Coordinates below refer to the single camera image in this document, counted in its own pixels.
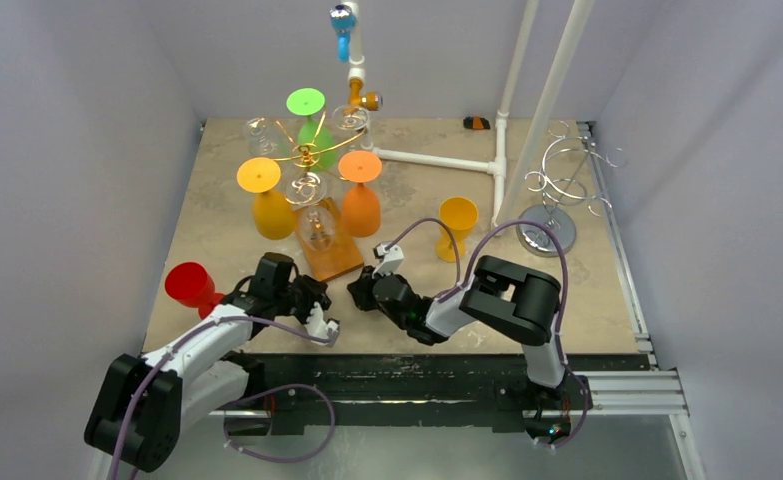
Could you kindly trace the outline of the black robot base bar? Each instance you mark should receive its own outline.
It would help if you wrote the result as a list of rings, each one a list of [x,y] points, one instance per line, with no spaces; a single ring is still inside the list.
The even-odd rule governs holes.
[[[246,401],[226,409],[239,434],[298,435],[335,411],[339,426],[484,427],[558,441],[593,405],[584,376],[553,388],[527,377],[520,354],[262,354],[229,353],[250,375]]]

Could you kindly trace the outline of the blue faucet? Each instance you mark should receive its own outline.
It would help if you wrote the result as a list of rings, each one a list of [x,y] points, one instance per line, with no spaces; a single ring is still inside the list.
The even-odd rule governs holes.
[[[346,63],[350,58],[350,43],[358,24],[356,8],[351,3],[339,3],[329,10],[329,20],[337,38],[337,58]]]

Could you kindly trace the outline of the green plastic goblet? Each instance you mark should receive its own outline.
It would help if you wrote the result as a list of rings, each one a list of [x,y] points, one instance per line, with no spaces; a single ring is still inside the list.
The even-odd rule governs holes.
[[[326,124],[318,128],[325,104],[325,95],[320,90],[309,87],[293,91],[286,100],[286,107],[292,114],[305,118],[297,142],[300,145],[312,143],[312,152],[327,150],[326,153],[316,155],[318,161],[311,167],[315,172],[326,171],[336,162],[336,153],[331,150],[334,145],[332,133]]]

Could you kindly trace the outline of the small clear glass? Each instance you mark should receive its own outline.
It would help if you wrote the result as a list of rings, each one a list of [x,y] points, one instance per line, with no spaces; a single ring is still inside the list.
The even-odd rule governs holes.
[[[243,125],[250,157],[285,158],[290,153],[290,143],[274,120],[253,118]]]

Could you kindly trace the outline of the white PVC pipe frame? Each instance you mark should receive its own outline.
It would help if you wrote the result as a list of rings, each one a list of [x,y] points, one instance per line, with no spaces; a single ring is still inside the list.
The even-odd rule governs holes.
[[[426,117],[489,111],[494,123],[528,1],[343,1],[356,8],[349,79]],[[376,146],[384,160],[479,172],[489,161]]]

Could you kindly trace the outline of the yellow plastic goblet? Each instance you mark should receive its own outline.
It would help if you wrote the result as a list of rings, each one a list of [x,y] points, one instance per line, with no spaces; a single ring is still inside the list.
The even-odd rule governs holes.
[[[439,228],[440,238],[435,246],[435,252],[439,259],[448,263],[458,259],[450,238],[456,242],[458,253],[464,254],[464,240],[473,230],[478,218],[479,212],[476,204],[466,197],[451,197],[442,202],[439,207],[438,219],[449,228],[451,235],[442,227]]]

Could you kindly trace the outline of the yellow faucet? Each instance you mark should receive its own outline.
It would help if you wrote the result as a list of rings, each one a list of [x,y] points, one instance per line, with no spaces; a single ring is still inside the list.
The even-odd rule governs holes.
[[[368,111],[378,111],[383,106],[383,97],[379,92],[363,92],[363,80],[357,77],[349,79],[349,97],[350,106],[362,107]]]

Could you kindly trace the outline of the yellow-orange plastic goblet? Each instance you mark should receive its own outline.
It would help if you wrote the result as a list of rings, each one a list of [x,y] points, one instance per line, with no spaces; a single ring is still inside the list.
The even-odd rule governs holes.
[[[267,157],[245,161],[237,170],[236,180],[245,191],[255,195],[252,217],[258,233],[270,240],[282,240],[295,228],[295,217],[284,194],[277,190],[281,178],[279,165]]]

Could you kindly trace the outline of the red plastic goblet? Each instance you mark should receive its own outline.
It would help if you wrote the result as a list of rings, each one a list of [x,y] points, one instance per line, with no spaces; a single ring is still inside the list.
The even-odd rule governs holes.
[[[201,319],[210,315],[225,296],[216,290],[208,271],[196,262],[173,267],[165,277],[164,289],[171,299],[194,309]]]

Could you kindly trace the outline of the chrome spiral glass rack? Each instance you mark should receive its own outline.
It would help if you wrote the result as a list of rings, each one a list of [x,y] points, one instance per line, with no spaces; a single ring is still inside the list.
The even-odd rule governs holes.
[[[574,219],[567,210],[571,207],[585,206],[589,213],[601,217],[612,211],[612,203],[608,189],[602,185],[590,188],[580,180],[579,175],[584,168],[594,169],[598,166],[608,166],[620,169],[627,165],[626,160],[612,160],[607,153],[598,151],[594,136],[593,122],[580,122],[577,132],[573,134],[565,121],[560,121],[561,130],[548,133],[553,141],[544,150],[540,166],[529,171],[524,178],[534,184],[527,190],[538,194],[538,203],[526,208],[520,218],[530,221],[516,227],[518,239],[530,253],[541,257],[555,257],[558,242],[567,252],[576,243],[578,229]],[[547,168],[559,160],[567,160],[571,155],[581,157],[572,167],[568,175],[552,175]]]

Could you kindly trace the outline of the clear wine glass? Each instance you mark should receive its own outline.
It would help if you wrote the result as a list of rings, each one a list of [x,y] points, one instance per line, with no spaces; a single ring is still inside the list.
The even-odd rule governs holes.
[[[316,173],[302,170],[285,184],[285,198],[296,214],[296,231],[312,251],[329,249],[334,242],[335,221],[323,200],[327,184]]]
[[[357,105],[342,105],[337,107],[329,120],[333,133],[351,137],[369,127],[369,111]]]

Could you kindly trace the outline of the orange plastic goblet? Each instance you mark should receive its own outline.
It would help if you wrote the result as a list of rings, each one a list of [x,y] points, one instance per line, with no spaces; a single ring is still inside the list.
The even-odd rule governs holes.
[[[343,225],[353,237],[372,236],[381,225],[381,206],[368,183],[381,174],[381,160],[372,152],[357,150],[343,155],[338,167],[341,176],[354,183],[343,197]]]

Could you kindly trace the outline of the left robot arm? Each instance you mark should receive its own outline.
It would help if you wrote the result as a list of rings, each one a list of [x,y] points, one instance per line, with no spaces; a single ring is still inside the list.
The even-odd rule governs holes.
[[[331,347],[341,326],[327,316],[327,285],[300,273],[284,254],[264,254],[253,274],[227,294],[216,292],[195,262],[174,267],[165,279],[169,297],[199,313],[200,322],[164,347],[122,354],[109,365],[87,421],[87,445],[111,458],[107,478],[128,464],[153,472],[173,452],[180,434],[220,408],[259,406],[276,412],[277,397],[299,384],[269,388],[260,363],[242,365],[236,348],[266,327]]]

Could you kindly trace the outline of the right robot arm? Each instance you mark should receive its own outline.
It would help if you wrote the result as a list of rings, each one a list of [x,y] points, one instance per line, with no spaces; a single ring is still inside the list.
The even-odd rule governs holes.
[[[416,294],[402,275],[377,274],[372,266],[364,267],[347,290],[357,309],[380,311],[424,345],[443,343],[480,322],[522,346],[528,392],[536,404],[551,407],[567,394],[566,367],[554,339],[561,284],[547,273],[484,255],[471,283],[443,302]]]

